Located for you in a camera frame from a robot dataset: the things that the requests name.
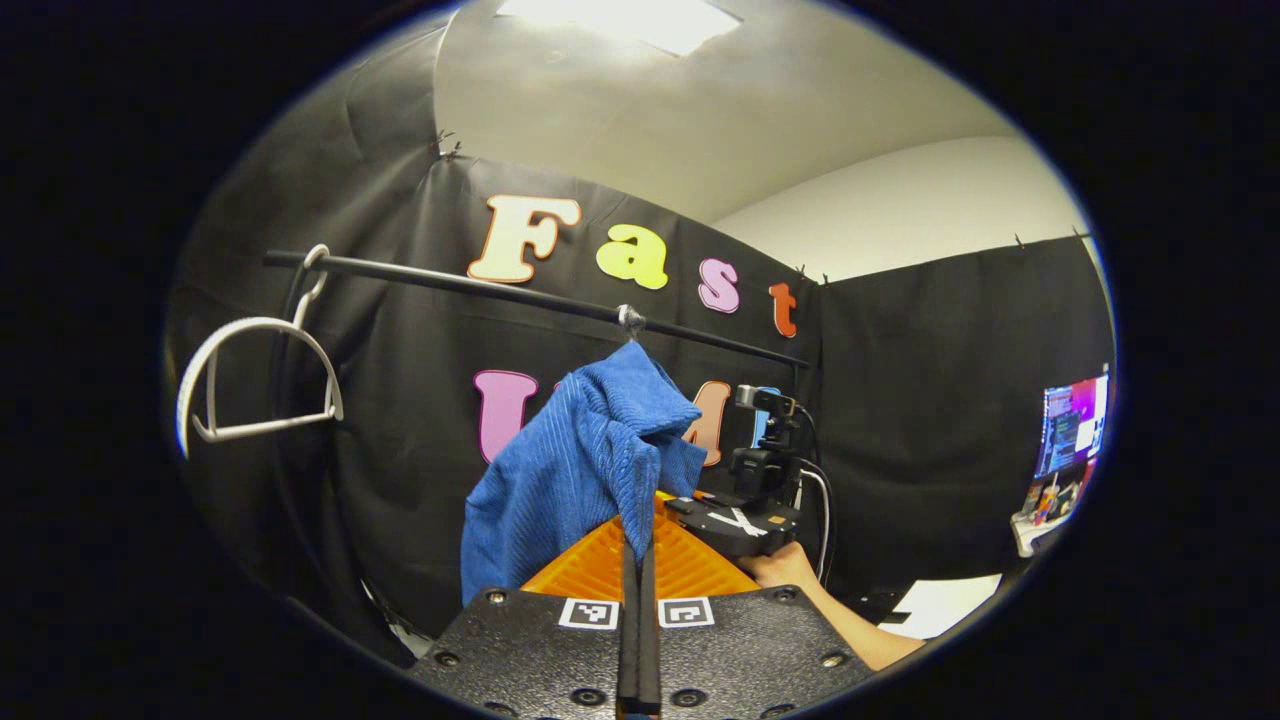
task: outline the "blue towel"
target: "blue towel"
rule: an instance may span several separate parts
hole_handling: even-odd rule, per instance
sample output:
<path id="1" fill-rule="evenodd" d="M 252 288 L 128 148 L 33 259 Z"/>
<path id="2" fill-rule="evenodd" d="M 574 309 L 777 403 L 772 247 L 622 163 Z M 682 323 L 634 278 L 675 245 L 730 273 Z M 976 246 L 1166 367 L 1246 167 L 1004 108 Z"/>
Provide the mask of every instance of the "blue towel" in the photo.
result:
<path id="1" fill-rule="evenodd" d="M 566 375 L 467 497 L 462 603 L 522 585 L 614 515 L 643 557 L 654 492 L 698 486 L 707 451 L 681 436 L 700 416 L 637 342 Z"/>

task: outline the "monitor screen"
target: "monitor screen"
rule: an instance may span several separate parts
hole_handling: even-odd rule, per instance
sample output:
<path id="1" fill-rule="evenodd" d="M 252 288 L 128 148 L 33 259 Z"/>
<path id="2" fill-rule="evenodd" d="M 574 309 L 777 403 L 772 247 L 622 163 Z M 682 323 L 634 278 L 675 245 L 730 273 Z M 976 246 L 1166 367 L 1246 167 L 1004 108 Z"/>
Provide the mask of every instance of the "monitor screen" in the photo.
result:
<path id="1" fill-rule="evenodd" d="M 1042 478 L 1097 455 L 1102 447 L 1106 407 L 1107 375 L 1046 388 L 1036 477 Z"/>

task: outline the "screw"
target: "screw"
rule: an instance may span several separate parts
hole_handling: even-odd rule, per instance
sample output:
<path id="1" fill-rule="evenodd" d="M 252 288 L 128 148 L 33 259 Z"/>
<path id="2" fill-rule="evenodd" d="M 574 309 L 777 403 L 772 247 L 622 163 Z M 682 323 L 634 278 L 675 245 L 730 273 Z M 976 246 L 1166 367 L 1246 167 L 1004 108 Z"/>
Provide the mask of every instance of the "screw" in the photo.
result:
<path id="1" fill-rule="evenodd" d="M 573 694 L 568 696 L 570 700 L 579 705 L 600 705 L 604 702 L 604 693 L 600 691 L 593 691 L 591 688 L 582 688 L 580 691 L 573 691 Z"/>
<path id="2" fill-rule="evenodd" d="M 516 711 L 515 710 L 507 707 L 506 705 L 503 705 L 500 702 L 486 702 L 486 703 L 484 703 L 484 706 L 488 707 L 489 710 L 493 710 L 494 712 L 498 712 L 499 715 L 509 715 L 512 717 L 516 716 Z"/>
<path id="3" fill-rule="evenodd" d="M 796 706 L 794 706 L 794 705 L 776 705 L 776 706 L 765 710 L 764 712 L 762 712 L 760 717 L 762 717 L 762 720 L 764 717 L 773 717 L 774 715 L 782 715 L 783 712 L 787 712 L 788 710 L 795 710 L 795 708 L 796 708 Z"/>
<path id="4" fill-rule="evenodd" d="M 707 700 L 707 693 L 694 689 L 680 691 L 671 696 L 671 702 L 680 707 L 694 707 L 701 705 L 704 700 Z"/>

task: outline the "human arm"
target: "human arm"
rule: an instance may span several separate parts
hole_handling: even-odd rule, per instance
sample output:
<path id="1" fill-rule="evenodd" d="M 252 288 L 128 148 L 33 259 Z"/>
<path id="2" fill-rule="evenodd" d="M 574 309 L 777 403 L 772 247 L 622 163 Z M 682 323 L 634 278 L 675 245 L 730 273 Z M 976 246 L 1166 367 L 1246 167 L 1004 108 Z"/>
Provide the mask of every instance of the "human arm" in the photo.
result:
<path id="1" fill-rule="evenodd" d="M 872 670 L 882 670 L 924 646 L 923 641 L 896 635 L 872 625 L 832 597 L 818 582 L 804 547 L 797 542 L 783 546 L 773 555 L 740 557 L 737 564 L 751 573 L 762 588 L 800 588 Z"/>

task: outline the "white hanger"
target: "white hanger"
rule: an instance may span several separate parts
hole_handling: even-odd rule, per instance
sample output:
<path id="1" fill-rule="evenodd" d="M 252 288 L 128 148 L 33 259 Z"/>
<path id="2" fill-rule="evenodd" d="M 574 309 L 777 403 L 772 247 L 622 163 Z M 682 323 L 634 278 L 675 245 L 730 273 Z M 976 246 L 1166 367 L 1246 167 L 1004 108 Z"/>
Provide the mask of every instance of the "white hanger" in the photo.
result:
<path id="1" fill-rule="evenodd" d="M 306 259 L 302 261 L 302 266 L 310 269 L 311 264 L 317 258 L 324 258 L 325 255 L 329 255 L 329 249 L 324 245 L 316 245 L 310 252 L 307 252 Z M 200 350 L 197 350 L 196 355 L 192 356 L 191 363 L 187 364 L 187 372 L 182 375 L 182 384 L 178 386 L 178 447 L 182 448 L 183 457 L 188 456 L 187 416 L 191 414 L 191 396 L 196 391 L 196 379 L 200 377 L 200 372 L 206 364 L 209 366 L 209 374 L 205 382 L 205 404 L 209 413 L 209 427 L 206 428 L 200 421 L 200 418 L 191 418 L 191 420 L 196 424 L 196 432 L 200 433 L 200 437 L 205 438 L 207 442 L 223 442 L 228 439 L 259 436 L 285 428 L 317 423 L 330 418 L 342 420 L 342 391 L 338 388 L 338 374 L 334 372 L 333 363 L 329 361 L 329 356 L 325 355 L 324 348 L 320 347 L 319 342 L 316 342 L 316 338 L 311 337 L 310 333 L 302 329 L 302 320 L 306 318 L 307 306 L 310 306 L 311 301 L 320 295 L 328 277 L 329 273 L 320 273 L 320 279 L 316 281 L 315 287 L 302 296 L 298 301 L 298 309 L 293 314 L 293 323 L 285 323 L 278 318 L 244 318 L 218 328 L 218 331 L 209 336 L 209 340 L 200 346 Z M 324 363 L 324 369 L 329 373 L 329 382 L 325 383 L 324 388 L 324 410 L 314 415 L 301 415 L 298 418 L 285 418 L 282 420 L 268 420 L 264 423 L 219 428 L 214 401 L 215 378 L 218 377 L 218 346 L 233 334 L 257 329 L 269 329 L 291 334 L 307 343 L 311 350 L 315 350 L 316 354 L 320 355 L 320 360 Z"/>

